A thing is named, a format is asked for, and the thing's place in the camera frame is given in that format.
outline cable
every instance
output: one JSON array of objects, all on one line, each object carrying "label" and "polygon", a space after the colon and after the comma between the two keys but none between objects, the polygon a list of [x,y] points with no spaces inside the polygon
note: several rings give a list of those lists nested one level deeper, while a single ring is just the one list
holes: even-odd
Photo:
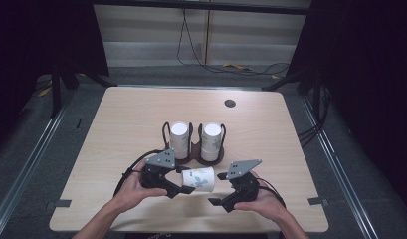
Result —
[{"label": "cable", "polygon": [[281,202],[281,204],[282,204],[285,208],[287,208],[284,199],[282,198],[282,196],[280,195],[280,193],[277,191],[277,189],[275,189],[275,187],[274,187],[270,182],[268,182],[267,180],[265,180],[265,179],[263,179],[263,178],[260,178],[260,177],[258,177],[258,178],[256,178],[256,179],[262,180],[262,181],[266,182],[266,183],[269,185],[269,187],[259,186],[259,189],[267,190],[267,191],[271,192],[272,194],[274,194],[275,197]]},{"label": "cable", "polygon": [[149,155],[151,155],[151,154],[154,154],[154,153],[160,153],[160,152],[162,152],[162,151],[163,151],[163,150],[155,149],[155,150],[152,150],[152,151],[149,151],[149,152],[145,153],[145,154],[142,155],[140,158],[138,158],[138,159],[132,164],[132,166],[129,167],[129,168],[125,171],[125,173],[122,174],[122,178],[121,178],[121,180],[119,181],[118,185],[116,186],[116,189],[115,189],[115,192],[113,193],[113,196],[116,196],[116,195],[118,194],[118,192],[121,190],[121,188],[122,188],[124,182],[129,178],[129,176],[130,176],[133,172],[138,172],[137,170],[134,170],[134,168],[135,168],[145,157],[147,157],[147,156],[149,156]]},{"label": "cable", "polygon": [[323,104],[324,104],[324,112],[323,112],[323,116],[321,117],[319,123],[317,125],[315,125],[314,127],[298,134],[298,136],[300,137],[300,136],[303,136],[303,135],[309,133],[305,137],[300,138],[300,142],[303,142],[304,140],[307,139],[307,141],[302,145],[302,148],[306,147],[315,138],[315,136],[323,128],[324,122],[326,121],[327,112],[328,112],[329,104],[330,104],[330,100],[331,100],[330,92],[326,90],[326,87],[323,87],[322,100],[323,100]]},{"label": "cable", "polygon": [[[289,63],[274,63],[269,65],[264,71],[258,73],[258,72],[239,72],[239,71],[228,71],[228,70],[224,70],[224,69],[219,69],[216,67],[211,67],[211,66],[207,66],[207,65],[203,65],[202,63],[200,63],[196,52],[194,50],[194,46],[193,46],[193,41],[191,40],[191,35],[190,35],[190,31],[188,29],[188,23],[187,23],[187,19],[185,16],[185,9],[182,9],[182,14],[183,14],[183,21],[182,21],[182,26],[181,26],[181,34],[180,34],[180,38],[179,38],[179,42],[178,42],[178,49],[177,49],[177,59],[178,62],[181,63],[184,66],[200,66],[203,69],[211,72],[211,73],[231,73],[231,74],[236,74],[236,75],[240,75],[240,76],[247,76],[247,77],[252,77],[252,76],[258,76],[258,75],[274,75],[274,74],[279,74],[284,72],[288,67],[289,67]],[[181,50],[181,42],[182,42],[182,37],[183,37],[183,32],[184,32],[184,27],[187,30],[187,35],[188,35],[188,39],[191,45],[191,50],[193,52],[194,58],[197,61],[198,64],[186,64],[184,62],[181,61],[181,59],[179,58],[179,53]],[[278,65],[286,65],[283,69],[277,71],[277,72],[273,72],[273,73],[268,73],[268,70],[273,67],[273,66],[278,66]]]}]

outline paper cup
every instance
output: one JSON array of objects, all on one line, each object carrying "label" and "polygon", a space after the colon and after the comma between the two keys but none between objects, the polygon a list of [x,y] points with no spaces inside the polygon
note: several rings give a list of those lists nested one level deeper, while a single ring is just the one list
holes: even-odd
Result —
[{"label": "paper cup", "polygon": [[201,149],[200,156],[206,161],[215,161],[218,159],[219,150],[215,152],[208,152],[205,149]]},{"label": "paper cup", "polygon": [[175,122],[171,127],[169,147],[175,151],[176,159],[184,159],[188,155],[188,125],[185,122]]},{"label": "paper cup", "polygon": [[210,122],[203,127],[202,149],[208,153],[218,152],[221,148],[221,126]]},{"label": "paper cup", "polygon": [[195,191],[212,192],[215,188],[213,167],[204,167],[181,172],[182,185],[196,188]]}]

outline wall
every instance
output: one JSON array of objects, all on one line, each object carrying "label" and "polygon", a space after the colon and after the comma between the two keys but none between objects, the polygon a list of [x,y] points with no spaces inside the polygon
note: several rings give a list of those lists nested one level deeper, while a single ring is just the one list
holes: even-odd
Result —
[{"label": "wall", "polygon": [[[230,2],[287,7],[310,4],[309,0]],[[95,11],[110,67],[180,64],[177,51],[182,10],[96,5]],[[305,16],[186,10],[186,21],[202,63],[268,65],[291,60]],[[196,63],[185,28],[179,58]]]}]

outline gray floor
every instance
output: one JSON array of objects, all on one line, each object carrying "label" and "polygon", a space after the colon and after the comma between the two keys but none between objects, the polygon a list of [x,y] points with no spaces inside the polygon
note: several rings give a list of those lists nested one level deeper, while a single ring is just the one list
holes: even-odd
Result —
[{"label": "gray floor", "polygon": [[[275,66],[279,71],[284,66]],[[253,67],[262,71],[266,67]],[[271,76],[243,77],[214,74],[199,66],[111,68],[109,81],[125,85],[195,86],[260,88],[277,80]],[[73,233],[58,233],[49,229],[52,208],[49,202],[60,198],[83,141],[104,94],[104,88],[80,77],[81,85],[74,92],[67,110],[50,141],[39,165],[20,201],[4,228],[1,238],[70,238]],[[279,89],[286,100],[296,132],[311,127],[297,84]],[[63,99],[68,97],[64,91]],[[52,110],[52,96],[42,98],[35,93],[21,112],[16,127],[0,149],[0,203],[23,168],[27,158],[45,129]],[[341,160],[358,198],[366,209],[378,238],[407,238],[407,209],[394,193],[380,171],[365,156],[351,137],[339,111],[331,104],[325,131]],[[304,148],[305,158],[321,198],[328,205],[324,211],[329,229],[310,234],[310,238],[366,238],[342,192],[319,141],[315,138]],[[107,238],[123,238],[123,234],[108,233]]]}]

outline gray gripper plate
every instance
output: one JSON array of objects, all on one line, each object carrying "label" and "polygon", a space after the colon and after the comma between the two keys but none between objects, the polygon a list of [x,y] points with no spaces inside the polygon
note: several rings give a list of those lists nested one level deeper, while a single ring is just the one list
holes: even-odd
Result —
[{"label": "gray gripper plate", "polygon": [[166,149],[159,154],[148,158],[146,164],[173,169],[175,168],[175,152],[172,148]]},{"label": "gray gripper plate", "polygon": [[255,168],[260,163],[262,163],[261,159],[231,162],[227,174],[227,179],[231,180],[234,178],[241,177],[247,172],[249,172],[251,169]]}]

